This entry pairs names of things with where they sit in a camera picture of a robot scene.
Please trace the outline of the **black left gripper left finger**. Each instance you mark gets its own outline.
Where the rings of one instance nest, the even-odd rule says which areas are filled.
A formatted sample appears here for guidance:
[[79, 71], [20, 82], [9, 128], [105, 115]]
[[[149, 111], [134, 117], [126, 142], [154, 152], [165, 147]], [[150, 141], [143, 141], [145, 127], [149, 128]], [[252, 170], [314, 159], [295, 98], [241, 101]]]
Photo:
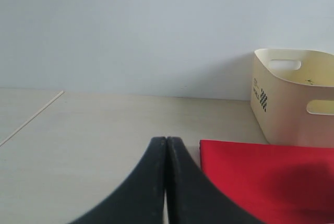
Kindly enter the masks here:
[[151, 139], [130, 175], [72, 223], [163, 223], [166, 138]]

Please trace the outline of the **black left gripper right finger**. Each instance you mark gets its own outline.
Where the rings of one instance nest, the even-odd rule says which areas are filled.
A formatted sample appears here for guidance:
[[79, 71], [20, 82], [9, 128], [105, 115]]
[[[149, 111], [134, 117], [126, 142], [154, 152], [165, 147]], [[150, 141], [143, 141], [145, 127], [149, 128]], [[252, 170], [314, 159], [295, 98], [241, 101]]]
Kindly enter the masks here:
[[210, 182], [181, 138], [168, 137], [166, 144], [169, 223], [262, 223]]

